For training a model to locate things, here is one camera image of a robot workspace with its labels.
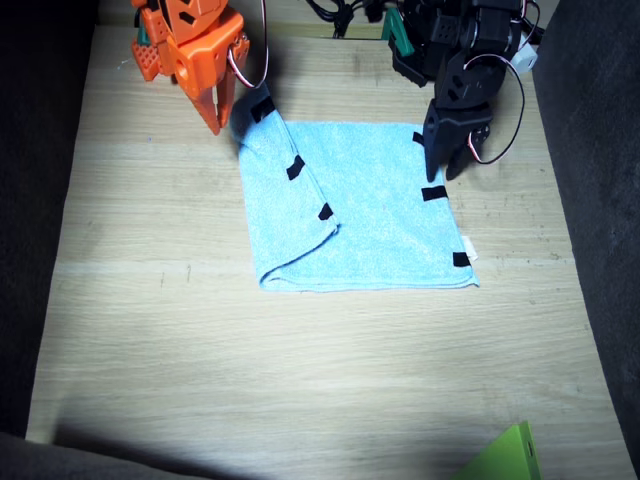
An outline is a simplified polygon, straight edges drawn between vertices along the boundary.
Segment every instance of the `green paper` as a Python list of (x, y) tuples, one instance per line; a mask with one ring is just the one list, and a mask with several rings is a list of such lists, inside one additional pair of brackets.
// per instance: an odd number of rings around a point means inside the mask
[(529, 422), (500, 435), (453, 480), (542, 480)]
[(413, 45), (411, 45), (409, 37), (407, 37), (407, 32), (402, 23), (402, 17), (397, 8), (390, 8), (384, 17), (381, 38), (382, 40), (389, 40), (391, 35), (393, 35), (393, 41), (401, 57), (413, 54)]

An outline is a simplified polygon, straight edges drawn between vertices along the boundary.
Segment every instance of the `blue towel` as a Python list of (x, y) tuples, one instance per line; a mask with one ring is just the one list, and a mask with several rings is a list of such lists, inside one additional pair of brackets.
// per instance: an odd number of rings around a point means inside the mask
[(421, 127), (287, 123), (266, 87), (234, 106), (260, 286), (329, 292), (478, 284)]

